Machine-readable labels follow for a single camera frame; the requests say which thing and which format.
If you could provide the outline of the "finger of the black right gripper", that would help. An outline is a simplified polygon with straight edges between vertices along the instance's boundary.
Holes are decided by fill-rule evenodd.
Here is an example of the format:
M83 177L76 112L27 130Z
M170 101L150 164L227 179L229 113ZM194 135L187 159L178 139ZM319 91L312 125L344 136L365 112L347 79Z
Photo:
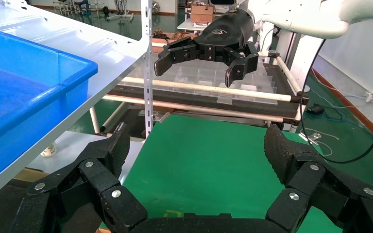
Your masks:
M248 41L238 51L225 47L223 62L228 66L225 73L225 85L230 87L234 81L243 80L245 75L257 70L258 51L252 41Z
M197 59L197 45L194 40L187 36L171 42L163 47L154 63L156 76L162 76L173 64L183 63Z

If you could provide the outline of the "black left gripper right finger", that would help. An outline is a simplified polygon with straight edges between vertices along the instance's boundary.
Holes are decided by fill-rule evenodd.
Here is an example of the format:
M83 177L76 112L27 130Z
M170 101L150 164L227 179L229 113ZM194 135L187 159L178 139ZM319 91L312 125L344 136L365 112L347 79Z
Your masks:
M311 207L321 210L345 233L373 233L373 186L330 166L313 147L267 128L265 155L284 190L266 220L294 233Z

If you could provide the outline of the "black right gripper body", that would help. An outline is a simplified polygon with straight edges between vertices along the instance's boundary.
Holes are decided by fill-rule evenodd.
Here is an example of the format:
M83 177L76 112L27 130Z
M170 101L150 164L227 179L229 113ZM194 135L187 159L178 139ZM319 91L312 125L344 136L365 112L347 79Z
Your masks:
M254 20L243 9L226 12L194 38L197 59L214 62L232 62L240 59L239 50L252 36Z

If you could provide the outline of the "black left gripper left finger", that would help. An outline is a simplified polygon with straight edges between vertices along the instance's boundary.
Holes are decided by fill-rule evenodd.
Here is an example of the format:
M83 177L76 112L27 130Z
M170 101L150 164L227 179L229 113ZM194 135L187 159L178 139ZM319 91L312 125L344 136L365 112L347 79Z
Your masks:
M10 231L59 233L80 207L92 204L111 232L132 232L148 212L119 181L129 149L130 131L122 122L110 137L89 143L71 164L32 183Z

